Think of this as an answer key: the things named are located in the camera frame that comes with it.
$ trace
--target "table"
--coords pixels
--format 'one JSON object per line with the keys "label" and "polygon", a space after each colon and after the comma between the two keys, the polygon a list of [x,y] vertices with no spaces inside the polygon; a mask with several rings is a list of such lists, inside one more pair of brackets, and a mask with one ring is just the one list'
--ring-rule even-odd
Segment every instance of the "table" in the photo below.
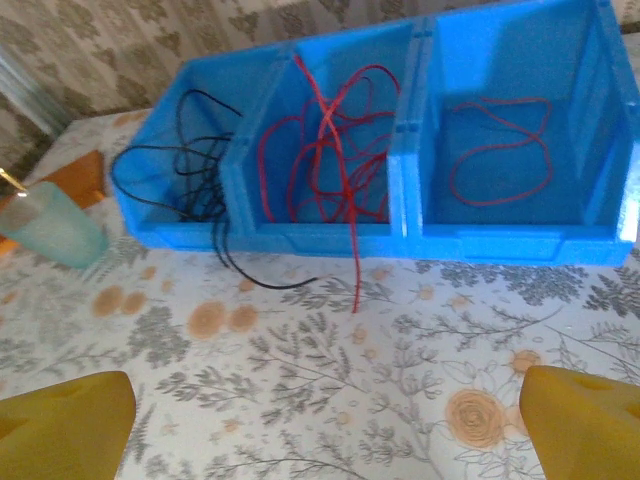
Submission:
{"label": "table", "polygon": [[[626,38],[640,68],[640,36]],[[74,122],[33,172],[107,159],[145,112]],[[111,246],[86,271],[0,258],[0,398],[122,369],[138,414],[119,479],[542,480],[518,410],[532,365],[640,384],[640,250],[622,268],[148,250],[114,199]]]}

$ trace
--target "translucent plastic cup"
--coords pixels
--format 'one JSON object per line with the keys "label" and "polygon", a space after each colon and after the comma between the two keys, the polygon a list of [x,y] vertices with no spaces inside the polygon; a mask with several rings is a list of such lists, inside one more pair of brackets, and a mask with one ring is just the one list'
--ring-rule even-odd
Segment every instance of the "translucent plastic cup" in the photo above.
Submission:
{"label": "translucent plastic cup", "polygon": [[41,182],[0,210],[0,233],[70,267],[84,268],[107,248],[100,228],[62,190]]}

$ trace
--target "blue plastic bin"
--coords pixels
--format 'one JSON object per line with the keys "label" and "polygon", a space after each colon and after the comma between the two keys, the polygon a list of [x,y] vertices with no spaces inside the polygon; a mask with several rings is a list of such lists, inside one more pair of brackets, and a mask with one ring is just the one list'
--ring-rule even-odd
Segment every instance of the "blue plastic bin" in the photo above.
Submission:
{"label": "blue plastic bin", "polygon": [[[418,17],[338,34],[302,39],[189,62],[160,100],[133,144],[175,145],[175,110],[188,88],[201,88],[233,105],[243,118],[193,97],[185,115],[189,138],[235,131],[221,165],[236,250],[352,255],[349,226],[324,224],[317,209],[292,223],[285,208],[289,172],[299,149],[297,125],[282,128],[266,149],[270,206],[263,212],[256,152],[269,126],[300,113],[312,96],[294,63],[300,55],[323,94],[360,67],[378,63],[402,85],[395,95],[376,81],[375,110],[393,110],[356,134],[363,144],[391,135],[386,171],[371,201],[389,197],[389,223],[359,218],[363,256],[450,259],[527,265],[615,265],[635,242],[640,199],[640,97],[613,9],[607,1],[550,0],[478,7]],[[345,105],[358,111],[364,90]],[[477,110],[454,111],[483,97],[544,97],[552,103],[541,139],[554,176],[524,200],[474,207],[449,189],[451,168],[464,152],[523,139]],[[537,105],[490,106],[498,115],[535,130]],[[320,121],[307,125],[315,138]],[[118,166],[125,188],[141,197],[175,203],[183,183],[172,155],[139,151]],[[470,158],[456,177],[467,198],[488,200],[528,190],[545,175],[541,149],[492,150]],[[323,172],[325,187],[339,187],[336,170]],[[304,187],[296,193],[304,195]],[[150,247],[211,250],[211,225],[178,222],[166,211],[137,204],[117,192],[132,234]]]}

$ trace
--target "red wire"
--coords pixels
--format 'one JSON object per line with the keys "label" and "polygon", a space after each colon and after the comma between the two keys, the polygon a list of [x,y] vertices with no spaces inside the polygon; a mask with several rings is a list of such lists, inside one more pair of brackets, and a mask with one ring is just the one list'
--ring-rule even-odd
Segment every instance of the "red wire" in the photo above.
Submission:
{"label": "red wire", "polygon": [[[388,222],[388,216],[385,215],[385,209],[388,204],[388,193],[386,193],[376,211],[370,211],[366,208],[369,200],[369,189],[374,178],[383,168],[388,146],[384,151],[374,153],[372,150],[385,140],[391,138],[390,134],[381,135],[380,137],[371,141],[364,148],[360,148],[356,142],[351,138],[349,132],[353,128],[357,128],[363,125],[372,124],[378,118],[393,117],[394,112],[371,112],[373,105],[373,81],[364,76],[364,74],[370,70],[379,70],[385,73],[392,80],[396,92],[400,92],[400,84],[393,76],[391,71],[382,65],[368,65],[358,71],[356,71],[347,82],[340,88],[338,94],[334,99],[327,99],[322,94],[320,87],[313,78],[311,72],[307,69],[306,65],[299,56],[295,56],[295,62],[306,77],[311,89],[313,91],[314,98],[305,103],[302,112],[298,116],[284,117],[275,124],[271,125],[258,145],[258,173],[260,177],[260,196],[262,201],[263,210],[265,216],[270,222],[275,222],[275,217],[271,211],[269,205],[268,195],[268,181],[265,170],[265,150],[267,143],[271,137],[279,128],[288,122],[295,121],[300,126],[301,133],[301,148],[298,155],[294,159],[290,176],[289,184],[286,190],[286,204],[289,213],[289,217],[292,222],[298,221],[298,212],[302,207],[315,202],[320,213],[322,220],[325,223],[333,223],[342,218],[342,221],[349,223],[351,244],[353,248],[353,257],[356,267],[356,289],[353,305],[353,312],[356,313],[360,302],[360,284],[362,272],[360,268],[360,254],[358,250],[358,238],[357,238],[357,217],[358,215],[368,216],[378,222]],[[340,106],[344,102],[350,90],[360,81],[367,83],[367,103],[364,113],[357,116],[349,116],[344,113]],[[322,113],[322,121],[318,128],[318,134],[316,140],[308,144],[304,144],[305,134],[305,118],[307,116],[307,110],[311,104],[317,104]],[[337,125],[334,119],[340,120],[341,124]],[[355,152],[352,156],[345,156],[343,149],[343,137],[346,139],[349,147]],[[319,187],[320,174],[323,168],[323,153],[326,148],[335,151],[336,160],[338,162],[338,169],[340,174],[341,189],[337,191],[327,191]],[[312,196],[307,199],[303,199],[294,204],[293,193],[296,185],[296,181],[299,178],[299,169],[303,161],[310,162],[307,171],[307,181],[312,192]],[[347,173],[346,164],[348,162],[361,162],[351,174]],[[331,215],[327,214],[325,210],[325,204],[328,203],[333,208]]]}
{"label": "red wire", "polygon": [[[545,98],[538,98],[538,97],[520,98],[516,100],[481,98],[481,100],[485,103],[490,103],[495,105],[522,105],[522,104],[529,104],[529,103],[544,103],[547,108],[546,108],[546,113],[540,123],[540,128],[538,128],[538,131],[530,132],[529,130],[519,125],[516,125],[515,123],[509,122],[508,120],[505,120],[504,118],[499,117],[495,113],[492,113],[491,111],[489,111],[485,106],[480,105],[478,103],[465,102],[455,107],[453,109],[454,112],[459,112],[460,110],[468,109],[468,108],[475,108],[476,110],[480,110],[489,118],[495,120],[498,123],[501,123],[502,125],[512,130],[518,131],[526,135],[527,138],[514,143],[499,143],[494,145],[483,145],[481,147],[475,147],[469,150],[468,152],[464,153],[463,155],[461,155],[454,163],[453,167],[451,168],[451,172],[449,174],[449,189],[451,190],[451,193],[459,201],[467,205],[471,205],[474,207],[489,207],[489,206],[502,205],[504,203],[511,203],[511,202],[516,202],[518,200],[522,200],[524,198],[530,197],[531,195],[538,193],[539,191],[547,187],[551,182],[551,180],[553,179],[553,164],[551,163],[551,154],[549,153],[549,147],[545,142],[543,142],[540,139],[540,135],[542,135],[545,129],[547,128],[547,123],[549,121],[549,117],[551,116],[551,102]],[[486,152],[490,150],[505,150],[509,148],[523,147],[525,145],[528,145],[531,142],[536,142],[538,145],[542,147],[542,151],[544,154],[544,162],[547,167],[547,176],[544,178],[544,180],[542,180],[542,182],[540,182],[538,185],[533,187],[531,190],[527,190],[526,192],[521,192],[517,195],[512,195],[510,197],[502,197],[502,198],[497,198],[495,200],[487,200],[487,201],[469,200],[458,191],[455,184],[456,175],[458,173],[458,170],[460,169],[460,166],[469,158],[471,158],[474,155],[477,155],[478,153]]]}

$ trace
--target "tangled black wire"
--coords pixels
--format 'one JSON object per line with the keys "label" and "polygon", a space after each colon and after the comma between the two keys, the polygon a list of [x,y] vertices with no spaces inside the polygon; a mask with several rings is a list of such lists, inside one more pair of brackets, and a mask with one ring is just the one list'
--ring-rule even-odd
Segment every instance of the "tangled black wire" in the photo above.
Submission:
{"label": "tangled black wire", "polygon": [[[183,110],[185,102],[190,95],[198,94],[209,99],[216,105],[225,108],[238,117],[242,113],[232,106],[218,100],[203,90],[192,88],[186,90],[178,100],[176,108],[176,133],[179,145],[130,145],[120,152],[113,159],[111,164],[110,177],[113,185],[124,195],[147,205],[159,207],[178,214],[182,222],[211,222],[211,243],[218,259],[226,268],[234,268],[240,275],[252,281],[256,285],[271,290],[288,290],[302,287],[315,282],[319,277],[312,277],[299,283],[291,285],[270,285],[256,280],[242,268],[238,266],[229,252],[229,233],[231,222],[227,215],[227,205],[224,199],[224,191],[220,180],[220,162],[227,152],[227,147],[233,138],[233,132],[225,132],[221,135],[196,137],[187,140],[183,125]],[[196,147],[204,142],[211,142],[205,152],[197,150]],[[185,182],[185,189],[182,195],[175,199],[174,205],[156,202],[141,198],[126,190],[116,176],[117,165],[128,153],[135,150],[157,150],[173,151],[173,172],[178,178]]]}

